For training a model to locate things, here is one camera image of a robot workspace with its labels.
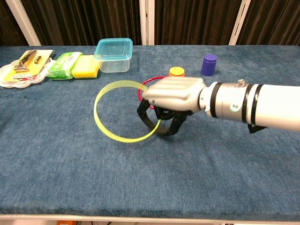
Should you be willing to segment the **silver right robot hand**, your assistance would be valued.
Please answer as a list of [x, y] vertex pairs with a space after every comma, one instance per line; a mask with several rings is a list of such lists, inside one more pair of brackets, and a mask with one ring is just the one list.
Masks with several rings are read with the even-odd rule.
[[206, 85], [202, 78], [165, 77], [142, 93], [137, 113], [149, 129], [154, 129], [156, 125], [147, 115], [148, 108], [153, 106], [158, 120], [172, 120], [168, 128], [158, 127], [154, 133], [174, 135], [186, 121], [187, 116], [201, 110], [199, 98], [204, 88]]

